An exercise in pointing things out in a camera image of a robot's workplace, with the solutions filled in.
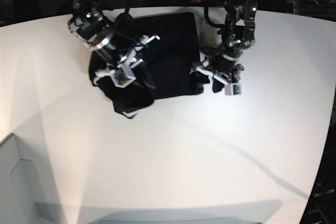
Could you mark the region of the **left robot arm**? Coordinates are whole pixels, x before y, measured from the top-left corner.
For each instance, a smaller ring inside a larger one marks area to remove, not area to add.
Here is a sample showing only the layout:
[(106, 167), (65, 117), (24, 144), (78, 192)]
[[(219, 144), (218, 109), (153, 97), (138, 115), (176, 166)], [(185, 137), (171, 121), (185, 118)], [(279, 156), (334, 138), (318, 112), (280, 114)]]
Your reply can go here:
[(199, 72), (213, 81), (213, 92), (240, 95), (240, 74), (244, 70), (239, 59), (255, 43), (255, 16), (258, 0), (224, 0), (225, 22), (217, 24), (209, 17), (209, 2), (204, 5), (206, 23), (216, 28), (221, 42), (217, 47), (204, 46), (204, 59), (193, 64), (191, 72)]

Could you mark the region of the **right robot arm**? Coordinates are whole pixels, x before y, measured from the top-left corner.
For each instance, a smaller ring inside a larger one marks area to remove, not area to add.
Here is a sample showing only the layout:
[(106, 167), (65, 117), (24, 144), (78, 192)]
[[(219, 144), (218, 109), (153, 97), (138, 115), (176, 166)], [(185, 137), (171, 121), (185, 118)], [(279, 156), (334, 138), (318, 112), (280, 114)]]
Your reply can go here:
[(134, 19), (130, 15), (131, 0), (126, 0), (124, 11), (115, 20), (103, 13), (109, 0), (73, 0), (72, 18), (68, 29), (91, 51), (105, 62), (106, 68), (96, 71), (96, 80), (110, 77), (114, 86), (126, 88), (137, 81), (135, 69), (143, 66), (141, 51), (149, 43), (160, 40), (158, 35), (143, 35), (138, 40), (127, 35)]

